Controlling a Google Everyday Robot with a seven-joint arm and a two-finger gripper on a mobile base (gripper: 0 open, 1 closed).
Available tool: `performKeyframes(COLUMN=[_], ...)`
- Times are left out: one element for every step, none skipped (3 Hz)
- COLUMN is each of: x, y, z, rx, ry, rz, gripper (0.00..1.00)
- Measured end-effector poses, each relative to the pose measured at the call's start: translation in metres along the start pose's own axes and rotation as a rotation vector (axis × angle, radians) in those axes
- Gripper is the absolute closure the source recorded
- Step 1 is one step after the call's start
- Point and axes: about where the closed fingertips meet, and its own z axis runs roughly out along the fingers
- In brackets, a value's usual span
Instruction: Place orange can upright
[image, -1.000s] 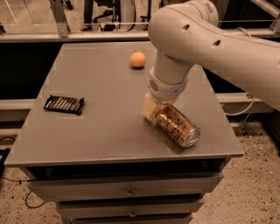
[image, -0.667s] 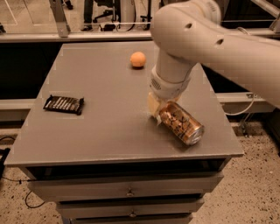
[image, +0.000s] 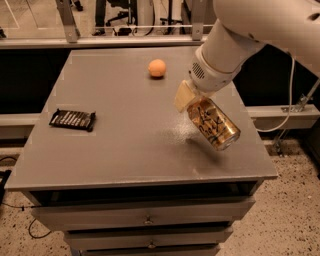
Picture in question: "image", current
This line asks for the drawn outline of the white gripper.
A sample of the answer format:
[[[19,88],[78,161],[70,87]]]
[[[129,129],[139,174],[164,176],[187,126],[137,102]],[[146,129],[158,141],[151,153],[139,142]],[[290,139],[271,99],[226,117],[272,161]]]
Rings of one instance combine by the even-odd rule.
[[[178,86],[174,105],[182,113],[201,93],[215,93],[227,86],[241,70],[237,67],[233,72],[222,72],[212,68],[202,54],[199,47],[189,66],[189,80],[183,80]]]

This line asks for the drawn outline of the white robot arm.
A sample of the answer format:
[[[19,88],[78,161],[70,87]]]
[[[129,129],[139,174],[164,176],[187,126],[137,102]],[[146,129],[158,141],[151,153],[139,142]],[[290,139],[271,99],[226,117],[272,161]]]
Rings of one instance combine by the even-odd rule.
[[[217,20],[193,55],[190,79],[178,87],[178,111],[228,85],[265,45],[320,76],[319,0],[214,0],[213,8]]]

